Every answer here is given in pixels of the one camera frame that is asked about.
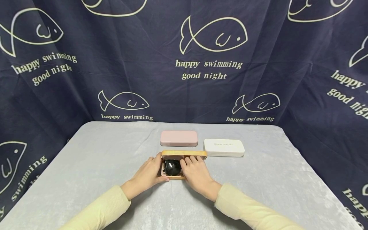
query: black sunglasses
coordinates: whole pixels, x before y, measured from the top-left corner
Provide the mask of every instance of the black sunglasses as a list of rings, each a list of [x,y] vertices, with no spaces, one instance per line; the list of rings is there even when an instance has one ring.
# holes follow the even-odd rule
[[[180,162],[178,160],[164,160],[165,169],[162,170],[168,176],[177,176],[181,172]]]

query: sunglasses case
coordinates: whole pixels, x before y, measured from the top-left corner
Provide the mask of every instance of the sunglasses case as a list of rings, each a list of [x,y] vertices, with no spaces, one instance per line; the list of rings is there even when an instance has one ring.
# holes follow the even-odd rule
[[[165,130],[161,133],[162,146],[196,147],[198,136],[196,131]]]
[[[241,157],[245,152],[241,141],[231,139],[205,139],[203,150],[208,156]]]
[[[182,150],[164,150],[161,153],[162,163],[161,163],[161,176],[168,177],[170,180],[184,180],[185,177],[182,173],[178,176],[167,176],[163,170],[165,169],[164,160],[181,160],[189,156],[201,156],[203,160],[207,158],[207,153],[205,151],[182,151]]]

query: cream sleeve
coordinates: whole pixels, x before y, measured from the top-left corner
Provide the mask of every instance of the cream sleeve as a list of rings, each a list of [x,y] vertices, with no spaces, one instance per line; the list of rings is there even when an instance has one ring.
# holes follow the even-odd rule
[[[124,214],[130,204],[120,186],[115,185],[59,230],[103,229]]]
[[[221,187],[215,206],[226,216],[234,220],[241,219],[254,230],[303,230],[295,222],[246,196],[230,184]]]

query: fabric backdrop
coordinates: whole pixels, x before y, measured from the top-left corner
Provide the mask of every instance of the fabric backdrop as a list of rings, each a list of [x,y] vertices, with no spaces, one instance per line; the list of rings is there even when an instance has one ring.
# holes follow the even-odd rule
[[[86,122],[157,121],[282,127],[368,229],[367,14],[364,0],[3,1],[0,220]]]

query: table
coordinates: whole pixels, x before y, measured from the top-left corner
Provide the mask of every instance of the table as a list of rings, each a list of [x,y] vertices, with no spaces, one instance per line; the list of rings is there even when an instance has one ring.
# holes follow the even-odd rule
[[[195,130],[197,147],[160,146],[163,130]],[[36,183],[0,223],[1,230],[54,230],[113,185],[130,179],[165,149],[203,150],[206,138],[239,139],[241,158],[208,157],[219,183],[229,182],[307,230],[361,230],[332,191],[273,125],[89,122],[83,125]],[[134,198],[107,230],[250,229],[193,191],[171,180]]]

